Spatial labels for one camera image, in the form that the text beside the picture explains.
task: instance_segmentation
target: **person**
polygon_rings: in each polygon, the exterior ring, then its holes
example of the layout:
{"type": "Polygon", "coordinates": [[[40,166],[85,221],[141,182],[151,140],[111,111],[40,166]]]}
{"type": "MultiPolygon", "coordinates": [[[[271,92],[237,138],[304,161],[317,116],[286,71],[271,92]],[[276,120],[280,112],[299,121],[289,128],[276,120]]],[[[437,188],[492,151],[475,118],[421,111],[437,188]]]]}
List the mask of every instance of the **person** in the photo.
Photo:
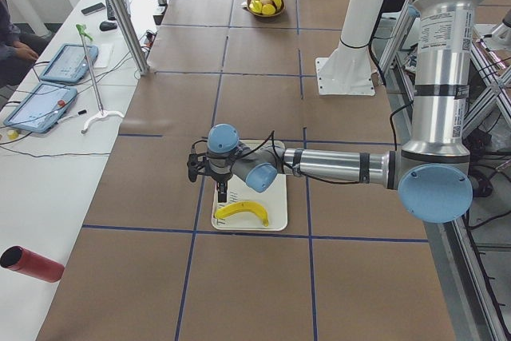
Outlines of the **person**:
{"type": "Polygon", "coordinates": [[[0,86],[19,85],[47,45],[12,24],[7,0],[0,0],[0,86]]]}

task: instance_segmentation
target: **red cup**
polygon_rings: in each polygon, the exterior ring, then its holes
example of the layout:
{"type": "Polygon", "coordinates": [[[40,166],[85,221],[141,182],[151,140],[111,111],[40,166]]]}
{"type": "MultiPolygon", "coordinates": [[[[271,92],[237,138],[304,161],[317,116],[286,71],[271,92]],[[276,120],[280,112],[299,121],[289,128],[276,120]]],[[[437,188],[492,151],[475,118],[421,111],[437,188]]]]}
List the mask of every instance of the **red cup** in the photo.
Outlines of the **red cup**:
{"type": "Polygon", "coordinates": [[[0,266],[49,283],[59,281],[64,273],[64,265],[19,246],[3,252],[0,266]]]}

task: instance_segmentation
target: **computer mouse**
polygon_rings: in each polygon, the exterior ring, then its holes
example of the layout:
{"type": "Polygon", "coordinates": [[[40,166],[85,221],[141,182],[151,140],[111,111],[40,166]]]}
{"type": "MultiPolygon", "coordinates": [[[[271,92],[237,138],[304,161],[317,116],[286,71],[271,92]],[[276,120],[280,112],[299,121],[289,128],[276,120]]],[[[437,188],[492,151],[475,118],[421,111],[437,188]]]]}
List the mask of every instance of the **computer mouse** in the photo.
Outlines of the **computer mouse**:
{"type": "Polygon", "coordinates": [[[101,31],[110,31],[110,30],[115,30],[117,28],[117,23],[115,22],[108,22],[108,21],[104,21],[104,22],[101,22],[101,24],[99,25],[99,29],[101,31]]]}

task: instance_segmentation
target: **white table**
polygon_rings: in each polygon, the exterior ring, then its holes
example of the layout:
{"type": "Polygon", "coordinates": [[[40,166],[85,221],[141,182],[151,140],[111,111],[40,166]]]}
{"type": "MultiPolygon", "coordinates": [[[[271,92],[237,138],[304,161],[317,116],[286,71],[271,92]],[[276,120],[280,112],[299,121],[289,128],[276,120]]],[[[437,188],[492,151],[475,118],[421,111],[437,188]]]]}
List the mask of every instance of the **white table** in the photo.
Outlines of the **white table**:
{"type": "MultiPolygon", "coordinates": [[[[76,24],[87,25],[93,44],[113,45],[109,66],[95,69],[95,73],[112,69],[128,53],[120,28],[107,32],[99,30],[100,23],[107,18],[106,10],[89,16],[81,13],[81,9],[97,2],[105,0],[81,0],[77,4],[39,61],[51,59],[64,43],[80,43],[76,24]]],[[[137,36],[144,36],[146,30],[156,30],[153,21],[156,6],[156,0],[131,1],[132,22],[137,36]]],[[[105,109],[125,113],[137,78],[133,59],[105,77],[99,83],[105,109]]],[[[30,72],[18,91],[31,91],[37,82],[34,73],[30,72]]],[[[63,121],[46,134],[32,134],[6,147],[35,155],[109,153],[121,123],[119,117],[96,121],[87,134],[81,134],[85,121],[97,112],[93,89],[88,88],[90,85],[88,82],[77,87],[78,91],[85,90],[68,110],[68,114],[74,114],[87,109],[87,114],[63,121]]],[[[11,101],[21,101],[25,97],[18,91],[11,101]]],[[[4,121],[13,108],[6,106],[0,111],[0,121],[4,121]]],[[[0,142],[9,140],[7,130],[0,129],[3,135],[0,142]]],[[[108,155],[32,158],[0,149],[0,189],[3,197],[0,203],[0,252],[13,245],[21,245],[66,264],[107,160],[108,155]]],[[[34,340],[57,286],[58,283],[49,284],[0,268],[0,338],[34,340]]]]}

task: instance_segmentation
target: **dark clothing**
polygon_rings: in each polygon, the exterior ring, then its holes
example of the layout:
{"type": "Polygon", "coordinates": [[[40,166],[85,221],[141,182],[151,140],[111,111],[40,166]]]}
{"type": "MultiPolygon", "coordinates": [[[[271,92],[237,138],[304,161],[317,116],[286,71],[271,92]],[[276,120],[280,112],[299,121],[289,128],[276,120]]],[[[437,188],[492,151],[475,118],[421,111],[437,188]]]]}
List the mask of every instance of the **dark clothing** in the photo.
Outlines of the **dark clothing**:
{"type": "Polygon", "coordinates": [[[20,33],[18,27],[10,22],[9,8],[6,0],[0,2],[0,87],[18,85],[32,68],[33,61],[16,57],[13,43],[20,41],[27,44],[38,55],[42,54],[48,42],[33,34],[20,33]]]}

